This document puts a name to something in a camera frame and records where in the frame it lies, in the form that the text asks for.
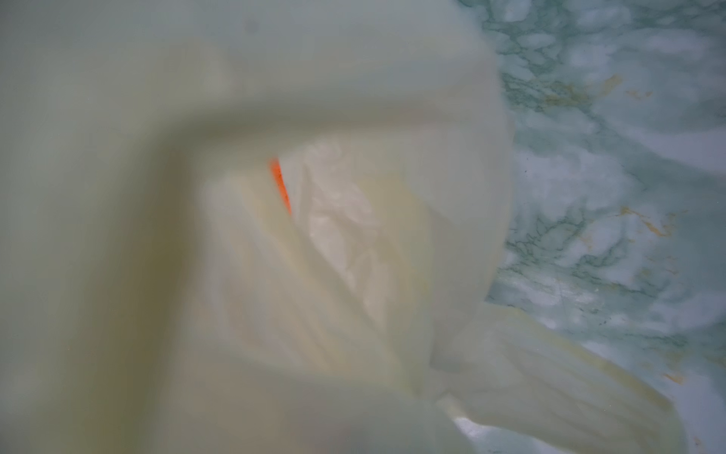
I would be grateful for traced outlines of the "translucent yellowish plastic bag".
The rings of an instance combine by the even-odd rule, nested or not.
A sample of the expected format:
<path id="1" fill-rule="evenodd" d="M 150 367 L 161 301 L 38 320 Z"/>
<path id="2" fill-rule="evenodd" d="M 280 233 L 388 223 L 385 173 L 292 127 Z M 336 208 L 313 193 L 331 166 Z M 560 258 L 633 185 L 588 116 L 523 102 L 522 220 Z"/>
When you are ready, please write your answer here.
<path id="1" fill-rule="evenodd" d="M 455 1 L 5 1 L 5 453 L 684 453 L 672 403 L 486 302 L 512 210 Z"/>

